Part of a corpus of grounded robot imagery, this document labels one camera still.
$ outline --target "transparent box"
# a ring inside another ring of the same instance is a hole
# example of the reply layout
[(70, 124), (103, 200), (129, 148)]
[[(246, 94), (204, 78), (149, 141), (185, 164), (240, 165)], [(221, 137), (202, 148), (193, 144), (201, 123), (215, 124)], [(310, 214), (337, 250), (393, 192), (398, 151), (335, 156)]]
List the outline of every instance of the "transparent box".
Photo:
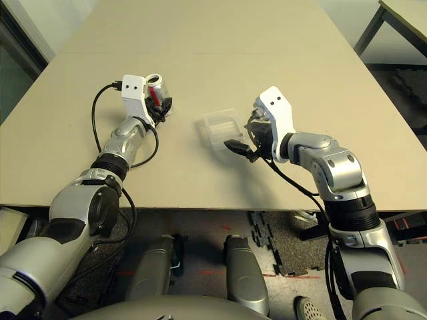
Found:
[(226, 149), (225, 140), (244, 139), (244, 128), (235, 109), (206, 113), (203, 120), (213, 150)]

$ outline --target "floor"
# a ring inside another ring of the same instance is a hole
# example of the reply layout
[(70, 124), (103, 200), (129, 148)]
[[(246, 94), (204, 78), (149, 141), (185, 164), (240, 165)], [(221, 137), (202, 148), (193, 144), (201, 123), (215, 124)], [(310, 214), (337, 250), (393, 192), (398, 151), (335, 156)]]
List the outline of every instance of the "floor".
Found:
[[(132, 243), (117, 270), (115, 299), (123, 301), (137, 262), (149, 240), (162, 234), (179, 233), (187, 236), (183, 277), (173, 277), (169, 288), (171, 295), (209, 295), (225, 299), (226, 266), (223, 262), (223, 243), (231, 234), (249, 239), (270, 295), (270, 318), (294, 318), (293, 301), (298, 295), (311, 297), (328, 319), (333, 319), (332, 309), (324, 281), (324, 271), (308, 270), (299, 277), (282, 277), (274, 273), (273, 253), (267, 247), (259, 248), (252, 241), (252, 227), (245, 211), (142, 211)], [(343, 300), (343, 308), (351, 319), (352, 302)]]

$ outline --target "black cable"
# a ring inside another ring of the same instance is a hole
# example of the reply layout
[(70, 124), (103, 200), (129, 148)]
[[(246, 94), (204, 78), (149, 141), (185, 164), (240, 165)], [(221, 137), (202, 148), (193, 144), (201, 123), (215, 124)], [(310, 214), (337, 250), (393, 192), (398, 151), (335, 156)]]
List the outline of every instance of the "black cable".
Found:
[(119, 209), (119, 214), (121, 215), (121, 217), (123, 218), (123, 220), (126, 222), (126, 225), (127, 225), (126, 234), (122, 238), (119, 238), (119, 239), (111, 239), (111, 240), (109, 240), (109, 239), (106, 239), (106, 240), (100, 239), (100, 240), (96, 240), (95, 242), (93, 242), (93, 245), (112, 245), (112, 244), (115, 244), (115, 243), (121, 243), (122, 241), (125, 241), (130, 236), (130, 233), (131, 233), (131, 223), (129, 222), (129, 220), (126, 219), (126, 217), (123, 214), (123, 211), (121, 209)]
[(328, 288), (329, 300), (331, 302), (332, 310), (334, 311), (335, 319), (337, 320), (346, 320), (346, 315), (342, 310), (340, 298), (336, 294), (335, 283), (334, 283), (334, 269), (331, 264), (331, 254), (332, 254), (332, 240), (328, 241), (326, 245), (325, 253), (325, 280), (326, 287)]
[(139, 167), (140, 165), (146, 164), (148, 161), (154, 158), (155, 154), (157, 153), (157, 150), (159, 149), (159, 136), (157, 135), (157, 131), (154, 129), (154, 127), (149, 123), (145, 123), (144, 120), (139, 117), (134, 117), (134, 118), (140, 120), (143, 124), (147, 125), (151, 131), (153, 131), (154, 138), (155, 138), (155, 148), (153, 153), (146, 160), (136, 163), (135, 165), (132, 165), (131, 168), (136, 168), (136, 167)]
[(95, 99), (92, 103), (92, 130), (93, 130), (93, 136), (95, 137), (96, 146), (98, 148), (98, 151), (101, 152), (101, 145), (99, 144), (98, 134), (96, 133), (96, 124), (95, 124), (95, 108), (96, 108), (96, 102), (98, 101), (99, 97), (102, 95), (102, 93), (107, 90), (108, 88), (114, 87), (114, 83), (110, 85), (106, 85), (104, 88), (99, 90), (97, 95), (95, 96)]
[(124, 188), (122, 189), (122, 191), (123, 191), (123, 194), (125, 195), (126, 199), (129, 201), (129, 204), (131, 205), (131, 209), (132, 209), (132, 213), (133, 213), (133, 221), (132, 221), (132, 226), (131, 226), (131, 229), (130, 229), (129, 237), (127, 237), (126, 240), (111, 255), (109, 255), (108, 257), (106, 257), (104, 260), (102, 260), (102, 261), (94, 264), (92, 267), (89, 267), (85, 271), (83, 271), (83, 272), (79, 273), (78, 275), (74, 276), (74, 278), (72, 278), (70, 281), (68, 281), (67, 285), (63, 289), (63, 292), (67, 288), (70, 288), (70, 286), (72, 286), (74, 283), (76, 283), (80, 279), (86, 277), (88, 274), (92, 273), (96, 269), (102, 267), (107, 262), (109, 262), (113, 258), (115, 258), (124, 249), (124, 247), (127, 245), (127, 243), (129, 242), (129, 240), (131, 239), (131, 237), (133, 235), (133, 232), (135, 231), (136, 219), (137, 219), (137, 212), (136, 212), (135, 204), (133, 203), (132, 198), (130, 197), (129, 193), (127, 193), (127, 191)]

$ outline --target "wooden table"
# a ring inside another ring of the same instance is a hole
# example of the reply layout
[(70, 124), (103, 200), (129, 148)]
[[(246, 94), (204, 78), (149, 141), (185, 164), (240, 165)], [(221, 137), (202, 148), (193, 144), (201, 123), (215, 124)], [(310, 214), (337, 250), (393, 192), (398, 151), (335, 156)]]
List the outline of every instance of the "wooden table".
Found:
[(380, 8), (354, 46), (354, 51), (361, 55), (386, 21), (427, 57), (427, 1), (380, 0), (379, 3)]
[[(154, 72), (175, 110), (159, 126), (154, 160), (124, 182), (138, 207), (315, 209), (262, 161), (212, 151), (203, 134), (203, 114), (235, 108), (243, 122), (276, 85), (297, 130), (331, 135), (358, 156), (379, 210), (427, 208), (424, 148), (311, 0), (100, 1), (0, 127), (0, 203), (49, 205), (97, 156), (90, 109), (98, 90), (126, 73)], [(117, 91), (102, 95), (101, 143), (124, 114)], [(280, 168), (315, 190), (301, 167)]]

